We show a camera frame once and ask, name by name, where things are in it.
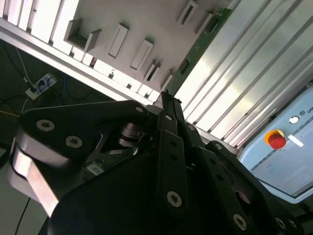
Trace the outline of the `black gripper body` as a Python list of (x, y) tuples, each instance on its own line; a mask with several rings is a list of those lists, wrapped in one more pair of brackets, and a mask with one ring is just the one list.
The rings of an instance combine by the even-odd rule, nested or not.
[(136, 155), (65, 195), (50, 217), (50, 235), (208, 235), (204, 209), (174, 117), (84, 119), (106, 135), (133, 121), (144, 132)]

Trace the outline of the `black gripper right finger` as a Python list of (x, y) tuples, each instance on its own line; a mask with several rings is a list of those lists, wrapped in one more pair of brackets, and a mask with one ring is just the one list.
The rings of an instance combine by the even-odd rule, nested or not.
[(204, 144), (173, 99), (209, 235), (302, 235), (299, 221), (217, 141)]

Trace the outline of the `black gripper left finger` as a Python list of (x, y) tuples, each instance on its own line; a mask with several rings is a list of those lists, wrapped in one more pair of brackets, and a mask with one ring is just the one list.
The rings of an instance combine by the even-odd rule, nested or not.
[(71, 190), (139, 152), (144, 132), (133, 121), (109, 135), (89, 131), (84, 119), (102, 117), (175, 117), (173, 97), (162, 92), (152, 106), (134, 100), (39, 108), (22, 114), (10, 153), (10, 185), (38, 201), (49, 217)]

